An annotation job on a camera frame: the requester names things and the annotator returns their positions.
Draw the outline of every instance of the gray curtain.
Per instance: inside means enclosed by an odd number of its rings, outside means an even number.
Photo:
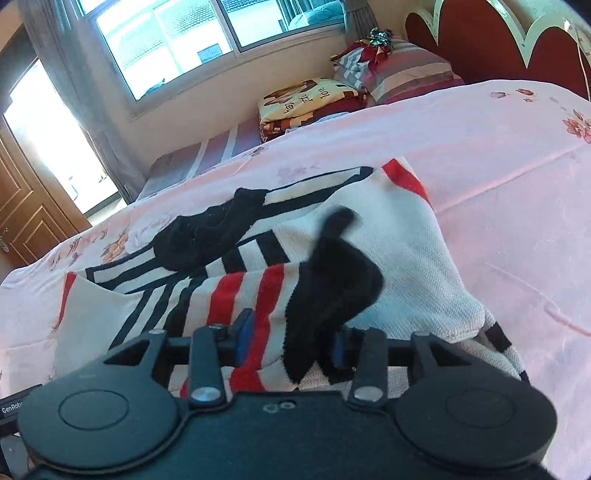
[[[374,11],[367,0],[340,0],[345,12],[345,39],[347,45],[365,38],[372,28],[378,26]]]
[[[88,132],[100,160],[127,203],[146,179],[120,138],[96,90],[76,39],[77,9],[70,0],[18,0],[27,33],[57,93]]]

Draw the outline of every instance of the door panel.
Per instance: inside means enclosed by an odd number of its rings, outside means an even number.
[[[8,228],[4,241],[10,249],[0,254],[22,267],[90,226],[71,200],[66,207],[68,215],[42,184],[0,117],[0,232]]]

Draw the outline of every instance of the headboard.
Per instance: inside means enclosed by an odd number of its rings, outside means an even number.
[[[587,98],[591,43],[567,18],[546,14],[527,31],[501,0],[437,0],[406,19],[408,40],[438,54],[466,83],[537,80]]]

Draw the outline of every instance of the red stripe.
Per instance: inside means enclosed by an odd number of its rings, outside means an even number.
[[[77,275],[74,272],[68,272],[66,274],[66,280],[64,281],[64,291],[61,294],[60,316],[57,319],[57,324],[55,328],[58,328],[60,326],[61,321],[64,319],[64,312],[66,311],[68,295],[70,294],[70,290],[72,289],[72,285],[74,284],[74,280],[76,279],[76,277]]]
[[[398,160],[393,158],[382,167],[385,174],[395,185],[409,192],[416,193],[431,206],[425,188],[412,173],[404,168]]]
[[[390,105],[391,103],[399,102],[400,100],[406,100],[408,98],[414,98],[421,95],[425,95],[427,93],[435,92],[437,90],[445,90],[451,87],[457,87],[460,85],[464,85],[464,81],[462,79],[449,79],[449,80],[442,80],[441,82],[430,83],[428,85],[423,85],[421,87],[412,87],[405,92],[397,93],[395,95],[391,95],[390,92],[386,93],[383,97],[379,99],[380,105]]]
[[[244,272],[230,273],[220,279],[210,300],[207,325],[213,323],[230,325],[232,323],[234,302],[243,279]]]
[[[263,391],[258,371],[262,367],[262,356],[265,353],[271,325],[269,315],[277,305],[281,287],[283,286],[284,266],[273,265],[262,275],[255,306],[255,332],[244,365],[237,367],[230,376],[230,389]]]
[[[187,398],[187,389],[188,388],[189,388],[189,379],[187,378],[183,382],[183,386],[181,387],[181,390],[178,392],[178,396],[181,398]]]

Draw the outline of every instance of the wall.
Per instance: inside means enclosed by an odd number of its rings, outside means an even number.
[[[404,12],[417,0],[370,0],[382,28],[404,31]],[[81,38],[99,93],[121,137],[148,171],[160,156],[210,138],[256,115],[267,93],[314,76],[332,76],[329,58],[346,47],[335,34],[258,58],[195,85],[137,119],[92,37]]]
[[[21,17],[18,14],[17,3],[15,1],[9,3],[0,10],[0,50],[10,40],[14,32],[22,24]],[[0,283],[13,270],[12,265],[0,252]]]

